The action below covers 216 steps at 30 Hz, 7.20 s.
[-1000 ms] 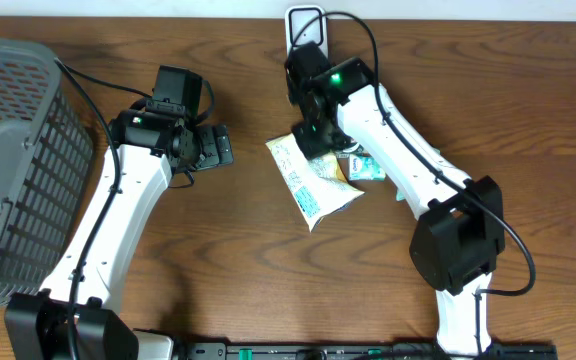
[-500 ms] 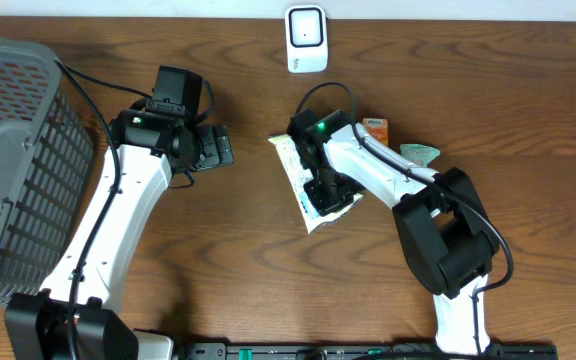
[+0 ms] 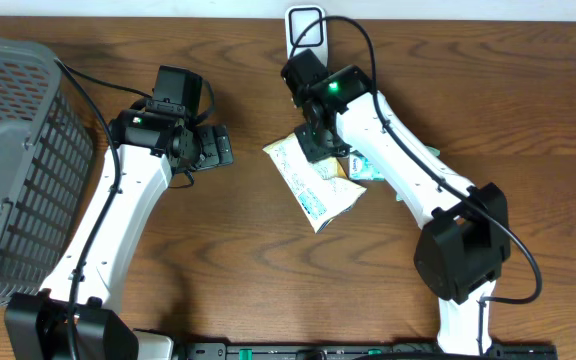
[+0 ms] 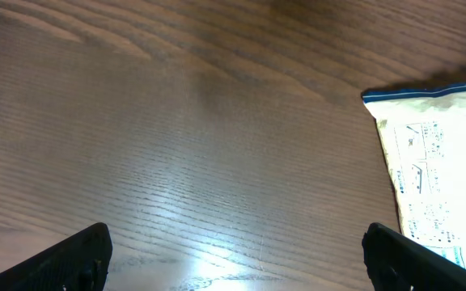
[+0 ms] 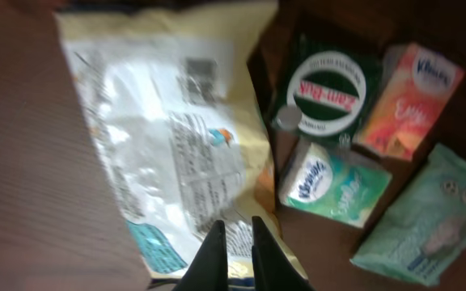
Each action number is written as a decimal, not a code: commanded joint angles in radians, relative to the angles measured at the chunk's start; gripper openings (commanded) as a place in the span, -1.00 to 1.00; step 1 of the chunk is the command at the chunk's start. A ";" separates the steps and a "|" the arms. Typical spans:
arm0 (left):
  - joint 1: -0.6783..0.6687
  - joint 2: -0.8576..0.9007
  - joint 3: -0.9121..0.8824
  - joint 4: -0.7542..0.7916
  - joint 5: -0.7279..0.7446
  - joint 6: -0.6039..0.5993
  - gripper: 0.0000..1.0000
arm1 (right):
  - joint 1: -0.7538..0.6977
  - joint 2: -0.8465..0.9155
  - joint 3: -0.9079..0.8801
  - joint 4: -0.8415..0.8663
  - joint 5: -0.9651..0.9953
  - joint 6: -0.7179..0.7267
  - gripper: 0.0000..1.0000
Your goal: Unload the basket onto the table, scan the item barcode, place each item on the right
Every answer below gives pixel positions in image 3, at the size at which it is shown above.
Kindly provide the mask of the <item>yellow snack bag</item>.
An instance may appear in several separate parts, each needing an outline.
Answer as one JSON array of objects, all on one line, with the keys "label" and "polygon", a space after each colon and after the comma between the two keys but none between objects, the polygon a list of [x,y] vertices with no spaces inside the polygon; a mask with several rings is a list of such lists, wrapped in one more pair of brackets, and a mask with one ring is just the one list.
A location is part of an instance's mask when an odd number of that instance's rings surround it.
[{"label": "yellow snack bag", "polygon": [[310,163],[291,134],[263,148],[288,185],[315,233],[349,211],[366,188],[349,180],[334,157]]}]

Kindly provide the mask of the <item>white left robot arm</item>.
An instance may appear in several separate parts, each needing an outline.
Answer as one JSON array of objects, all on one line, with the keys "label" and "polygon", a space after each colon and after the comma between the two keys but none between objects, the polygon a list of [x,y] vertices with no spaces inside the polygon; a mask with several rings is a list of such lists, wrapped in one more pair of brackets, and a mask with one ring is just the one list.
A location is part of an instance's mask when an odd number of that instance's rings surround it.
[{"label": "white left robot arm", "polygon": [[4,315],[17,359],[180,359],[172,336],[120,318],[125,279],[147,220],[177,174],[232,164],[228,131],[193,116],[126,109],[79,227],[39,293]]}]

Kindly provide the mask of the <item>green Kleenex tissue pack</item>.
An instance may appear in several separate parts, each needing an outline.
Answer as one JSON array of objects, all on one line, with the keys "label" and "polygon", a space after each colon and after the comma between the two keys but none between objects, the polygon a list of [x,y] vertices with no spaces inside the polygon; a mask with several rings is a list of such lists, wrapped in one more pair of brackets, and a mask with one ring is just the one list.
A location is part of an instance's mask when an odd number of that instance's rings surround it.
[{"label": "green Kleenex tissue pack", "polygon": [[372,165],[372,163],[358,152],[353,152],[348,157],[349,178],[356,181],[384,181],[384,176]]}]

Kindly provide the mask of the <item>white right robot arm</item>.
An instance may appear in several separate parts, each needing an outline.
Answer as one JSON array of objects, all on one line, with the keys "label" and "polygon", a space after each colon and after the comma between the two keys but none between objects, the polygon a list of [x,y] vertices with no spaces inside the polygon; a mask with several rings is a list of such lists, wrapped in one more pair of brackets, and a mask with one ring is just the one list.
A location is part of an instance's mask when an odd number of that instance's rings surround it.
[{"label": "white right robot arm", "polygon": [[488,305],[510,256],[503,192],[493,183],[476,187],[432,155],[358,67],[286,65],[281,76],[306,120],[307,159],[358,151],[412,213],[421,230],[414,265],[439,300],[439,348],[488,354]]}]

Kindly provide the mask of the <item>green wet wipes pack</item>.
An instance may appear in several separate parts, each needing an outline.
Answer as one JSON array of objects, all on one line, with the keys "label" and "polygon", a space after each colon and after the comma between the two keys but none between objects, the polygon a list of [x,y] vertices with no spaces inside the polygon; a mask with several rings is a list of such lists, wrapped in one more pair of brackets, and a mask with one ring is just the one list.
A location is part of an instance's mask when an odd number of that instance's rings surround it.
[{"label": "green wet wipes pack", "polygon": [[[434,155],[435,157],[439,157],[439,155],[440,155],[440,150],[439,150],[439,149],[434,148],[434,147],[432,147],[432,146],[428,146],[428,145],[426,145],[426,148],[428,149],[428,151],[429,151],[432,155]],[[397,202],[402,202],[402,201],[403,201],[403,198],[402,198],[398,193],[396,194],[396,201],[397,201]]]}]

